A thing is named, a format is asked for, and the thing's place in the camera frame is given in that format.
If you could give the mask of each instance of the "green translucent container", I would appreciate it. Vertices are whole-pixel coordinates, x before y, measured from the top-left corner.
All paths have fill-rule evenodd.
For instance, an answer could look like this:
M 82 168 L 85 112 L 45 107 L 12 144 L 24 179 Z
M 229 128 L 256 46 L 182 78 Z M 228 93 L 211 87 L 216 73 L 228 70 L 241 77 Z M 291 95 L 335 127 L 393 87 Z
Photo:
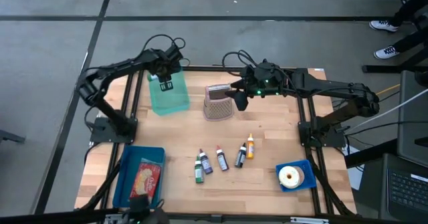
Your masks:
M 189 109 L 190 99 L 183 69 L 180 68 L 179 72 L 171 74 L 171 80 L 168 81 L 173 84 L 171 90 L 162 91 L 161 85 L 165 86 L 165 83 L 160 83 L 157 76 L 149 75 L 147 78 L 152 108 L 156 114 L 162 116 Z

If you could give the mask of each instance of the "gray floor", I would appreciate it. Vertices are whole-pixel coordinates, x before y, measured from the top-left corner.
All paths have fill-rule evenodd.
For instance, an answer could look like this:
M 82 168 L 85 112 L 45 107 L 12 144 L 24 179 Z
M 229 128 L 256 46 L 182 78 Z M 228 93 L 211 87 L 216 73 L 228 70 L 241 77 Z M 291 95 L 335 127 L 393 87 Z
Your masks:
M 102 2 L 0 0 L 0 15 L 98 15 Z M 388 16 L 400 5 L 399 0 L 111 0 L 107 15 Z M 0 21 L 0 129 L 27 137 L 25 144 L 0 145 L 0 216 L 31 211 L 94 25 L 93 21 Z M 412 25 L 404 25 L 398 33 L 387 34 L 373 31 L 367 22 L 104 22 L 91 66 L 130 58 L 148 37 L 166 33 L 186 39 L 183 54 L 195 65 L 218 64 L 226 52 L 245 49 L 255 60 L 267 58 L 284 67 L 324 68 L 331 80 L 362 82 L 377 92 L 399 83 L 399 76 L 363 74 L 360 66 L 401 63 L 411 52 L 388 61 L 374 59 L 372 52 L 414 30 Z M 156 39 L 152 46 L 168 44 Z M 382 111 L 397 102 L 397 96 L 383 102 Z M 73 209 L 88 147 L 89 132 L 83 125 L 87 108 L 78 104 L 47 205 L 49 212 Z M 397 113 L 393 113 L 370 124 L 396 120 Z M 347 124 L 361 121 L 355 118 Z M 396 127 L 389 126 L 358 137 L 378 144 L 395 133 Z M 358 204 L 359 212 L 370 213 L 365 208 Z

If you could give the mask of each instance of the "keyboard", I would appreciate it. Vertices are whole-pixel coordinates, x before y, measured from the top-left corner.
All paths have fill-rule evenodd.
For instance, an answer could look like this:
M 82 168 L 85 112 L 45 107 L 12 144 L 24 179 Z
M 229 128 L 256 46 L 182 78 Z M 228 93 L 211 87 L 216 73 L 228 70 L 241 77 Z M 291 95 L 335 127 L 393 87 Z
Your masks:
M 389 169 L 389 199 L 428 212 L 428 178 Z

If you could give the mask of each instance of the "person's leg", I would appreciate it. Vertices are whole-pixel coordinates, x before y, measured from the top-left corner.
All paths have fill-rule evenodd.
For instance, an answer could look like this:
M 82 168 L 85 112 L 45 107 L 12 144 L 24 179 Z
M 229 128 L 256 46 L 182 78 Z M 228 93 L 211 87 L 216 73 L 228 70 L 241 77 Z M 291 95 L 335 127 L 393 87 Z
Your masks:
M 419 9 L 427 4 L 426 0 L 408 0 L 398 12 L 388 21 L 371 21 L 369 26 L 375 30 L 396 32 L 404 20 L 409 19 Z
M 400 10 L 395 13 L 394 17 L 389 20 L 389 24 L 394 27 L 401 26 L 404 20 L 410 19 L 416 11 L 423 8 L 426 4 L 425 0 L 408 0 Z
M 383 60 L 389 59 L 423 43 L 426 39 L 428 39 L 428 27 L 424 27 L 421 31 L 416 31 L 408 35 L 391 46 L 374 52 L 374 56 Z

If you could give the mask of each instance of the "tape roll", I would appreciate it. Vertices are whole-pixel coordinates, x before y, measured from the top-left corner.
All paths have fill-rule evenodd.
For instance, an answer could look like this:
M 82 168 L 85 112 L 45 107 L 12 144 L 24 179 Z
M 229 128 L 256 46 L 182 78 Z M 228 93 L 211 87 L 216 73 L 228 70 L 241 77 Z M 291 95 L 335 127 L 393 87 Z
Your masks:
M 305 174 L 298 166 L 285 166 L 280 170 L 278 178 L 281 185 L 289 189 L 295 189 L 303 183 Z

